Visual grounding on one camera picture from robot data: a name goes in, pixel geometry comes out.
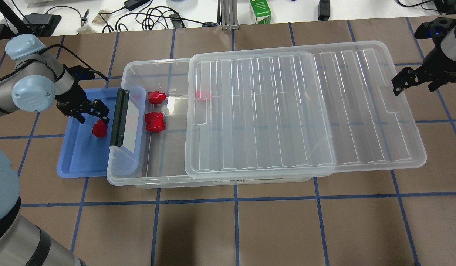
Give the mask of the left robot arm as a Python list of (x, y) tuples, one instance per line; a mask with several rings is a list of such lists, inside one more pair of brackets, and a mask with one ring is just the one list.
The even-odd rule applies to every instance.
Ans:
[[(106, 126), (109, 108), (99, 99), (89, 100), (79, 85), (80, 80), (104, 75), (87, 63), (69, 68), (50, 49), (32, 34), (6, 44), (16, 67), (0, 78), (0, 117), (17, 110), (42, 112), (56, 103), (63, 115), (80, 123), (87, 113)], [(0, 149), (0, 266), (84, 266), (82, 259), (22, 216), (20, 179), (11, 166)]]

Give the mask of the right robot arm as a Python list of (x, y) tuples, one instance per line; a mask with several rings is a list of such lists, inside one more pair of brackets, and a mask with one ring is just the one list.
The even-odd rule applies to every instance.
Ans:
[(405, 67), (396, 74), (392, 79), (395, 96), (423, 83), (429, 83), (430, 92), (448, 83), (456, 83), (456, 18), (437, 17), (421, 23), (414, 37), (417, 40), (432, 39), (434, 48), (417, 69)]

